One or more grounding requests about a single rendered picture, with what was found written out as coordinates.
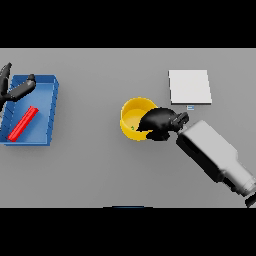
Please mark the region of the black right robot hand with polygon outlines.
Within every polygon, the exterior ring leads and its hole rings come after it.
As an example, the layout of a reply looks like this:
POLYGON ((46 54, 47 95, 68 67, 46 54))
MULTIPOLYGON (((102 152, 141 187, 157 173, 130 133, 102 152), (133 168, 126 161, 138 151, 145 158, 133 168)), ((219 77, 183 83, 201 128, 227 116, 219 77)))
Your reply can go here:
POLYGON ((188 121, 187 112, 177 114, 169 108, 153 108, 141 118, 137 131, 148 131, 147 139, 167 141, 170 131, 179 132, 188 121))

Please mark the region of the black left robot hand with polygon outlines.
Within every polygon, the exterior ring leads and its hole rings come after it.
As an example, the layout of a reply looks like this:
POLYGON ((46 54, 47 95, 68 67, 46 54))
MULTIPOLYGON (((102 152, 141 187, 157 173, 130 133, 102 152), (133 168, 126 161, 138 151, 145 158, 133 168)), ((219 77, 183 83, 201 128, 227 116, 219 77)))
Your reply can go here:
POLYGON ((36 88, 35 75, 30 74, 28 78, 17 87, 8 90, 11 63, 7 63, 0 70, 0 112, 7 101, 17 102, 31 93, 36 88))

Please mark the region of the yellow bowl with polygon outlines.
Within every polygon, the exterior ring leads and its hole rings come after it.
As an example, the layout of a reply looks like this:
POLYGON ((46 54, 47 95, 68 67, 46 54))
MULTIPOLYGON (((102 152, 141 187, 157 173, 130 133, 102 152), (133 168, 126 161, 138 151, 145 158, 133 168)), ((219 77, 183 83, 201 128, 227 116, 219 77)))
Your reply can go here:
POLYGON ((131 98, 121 108, 120 129, 130 140, 146 140, 148 131, 139 132, 137 130, 141 118, 151 109, 156 108, 153 101, 148 98, 131 98))

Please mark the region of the red beaker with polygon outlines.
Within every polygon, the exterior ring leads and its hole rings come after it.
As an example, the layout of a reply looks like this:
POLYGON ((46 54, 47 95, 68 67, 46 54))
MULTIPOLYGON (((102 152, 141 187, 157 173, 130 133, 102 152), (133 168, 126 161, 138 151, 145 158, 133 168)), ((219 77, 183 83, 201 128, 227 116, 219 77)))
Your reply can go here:
POLYGON ((37 108, 35 108, 34 106, 30 106, 25 114, 22 116, 22 118, 19 120, 19 122, 12 129, 7 139, 11 142, 16 142, 38 112, 39 110, 37 108))

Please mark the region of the pale square measuring scale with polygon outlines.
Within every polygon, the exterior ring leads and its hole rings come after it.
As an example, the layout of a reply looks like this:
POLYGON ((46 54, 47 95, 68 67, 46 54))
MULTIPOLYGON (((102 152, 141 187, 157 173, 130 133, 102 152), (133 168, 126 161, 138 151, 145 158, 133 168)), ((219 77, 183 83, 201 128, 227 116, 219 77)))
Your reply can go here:
POLYGON ((209 77, 206 70, 169 70, 172 105, 211 105, 209 77))

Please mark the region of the blue tray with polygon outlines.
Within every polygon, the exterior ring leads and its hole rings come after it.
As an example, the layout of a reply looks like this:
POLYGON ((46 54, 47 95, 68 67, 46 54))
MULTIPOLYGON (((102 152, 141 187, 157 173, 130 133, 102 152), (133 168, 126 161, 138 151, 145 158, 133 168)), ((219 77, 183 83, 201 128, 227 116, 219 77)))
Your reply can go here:
POLYGON ((49 146, 52 140, 59 83, 55 75, 35 75, 35 89, 17 102, 5 103, 0 144, 49 146))

